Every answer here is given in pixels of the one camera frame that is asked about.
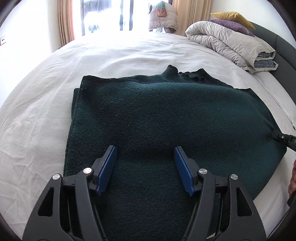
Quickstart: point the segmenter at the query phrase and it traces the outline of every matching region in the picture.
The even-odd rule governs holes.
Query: wall socket
[[[5,36],[2,36],[2,37],[0,38],[0,45],[2,45],[2,44],[4,44],[4,43],[6,43],[6,38],[5,38]]]

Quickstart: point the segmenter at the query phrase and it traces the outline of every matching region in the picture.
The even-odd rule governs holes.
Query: white bed sheet
[[[204,68],[234,88],[252,88],[282,132],[296,135],[285,112],[254,75],[186,37],[152,32],[84,36],[39,64],[0,109],[0,212],[19,237],[48,180],[63,173],[73,89],[82,77],[160,74],[169,64],[182,72]],[[288,209],[294,160],[295,153],[288,150],[254,201],[267,234]]]

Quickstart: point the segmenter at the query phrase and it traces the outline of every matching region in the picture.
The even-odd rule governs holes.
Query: striped curtain
[[[173,0],[178,15],[179,29],[175,34],[185,36],[186,29],[197,21],[207,21],[211,0]]]
[[[75,39],[72,21],[72,0],[58,0],[59,35],[61,44]]]

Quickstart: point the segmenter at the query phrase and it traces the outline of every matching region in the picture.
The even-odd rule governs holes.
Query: white wall
[[[278,34],[296,48],[296,42],[287,25],[267,0],[212,0],[210,12],[235,11],[249,21]]]
[[[61,47],[57,0],[22,0],[0,27],[0,106],[14,87]]]

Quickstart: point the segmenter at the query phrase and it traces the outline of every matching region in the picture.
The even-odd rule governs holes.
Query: white puffer jacket
[[[169,3],[165,3],[165,9],[167,12],[166,17],[159,17],[157,15],[157,6],[152,6],[152,10],[149,13],[149,30],[153,30],[155,28],[172,28],[176,32],[178,30],[178,18],[176,15],[175,8]]]

